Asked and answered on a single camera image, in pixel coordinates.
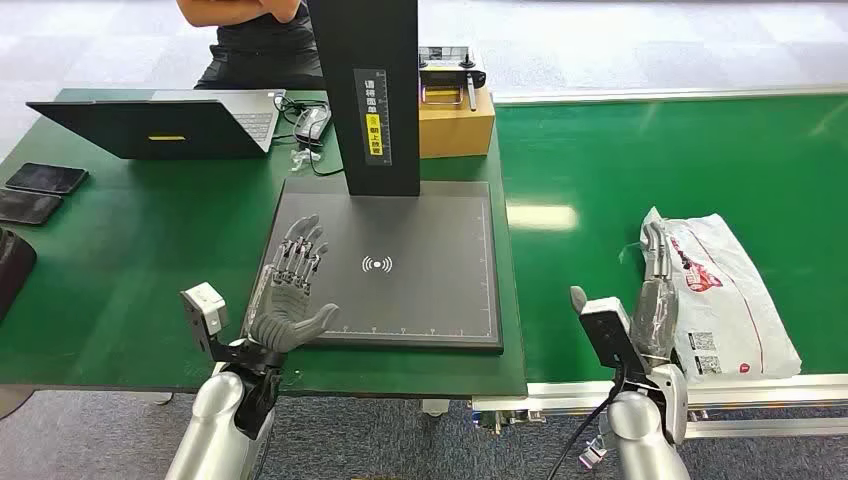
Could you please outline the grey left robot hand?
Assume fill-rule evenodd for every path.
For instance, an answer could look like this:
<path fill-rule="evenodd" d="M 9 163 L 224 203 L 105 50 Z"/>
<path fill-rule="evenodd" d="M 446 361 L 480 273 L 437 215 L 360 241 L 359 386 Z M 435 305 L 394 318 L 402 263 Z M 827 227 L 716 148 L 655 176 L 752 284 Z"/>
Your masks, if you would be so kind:
<path fill-rule="evenodd" d="M 312 277 L 328 251 L 323 227 L 312 214 L 286 231 L 270 263 L 260 272 L 259 291 L 242 327 L 247 338 L 277 353 L 290 352 L 333 326 L 341 308 L 327 303 L 310 311 Z"/>

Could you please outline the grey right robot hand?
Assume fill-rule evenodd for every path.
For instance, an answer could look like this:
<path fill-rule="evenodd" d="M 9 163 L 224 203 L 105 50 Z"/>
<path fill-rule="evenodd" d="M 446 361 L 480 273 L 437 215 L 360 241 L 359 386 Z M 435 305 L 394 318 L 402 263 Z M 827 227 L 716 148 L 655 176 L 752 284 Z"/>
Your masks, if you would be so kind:
<path fill-rule="evenodd" d="M 651 367 L 671 362 L 679 299 L 672 281 L 670 245 L 660 222 L 642 228 L 646 235 L 645 279 L 632 319 L 631 338 Z"/>

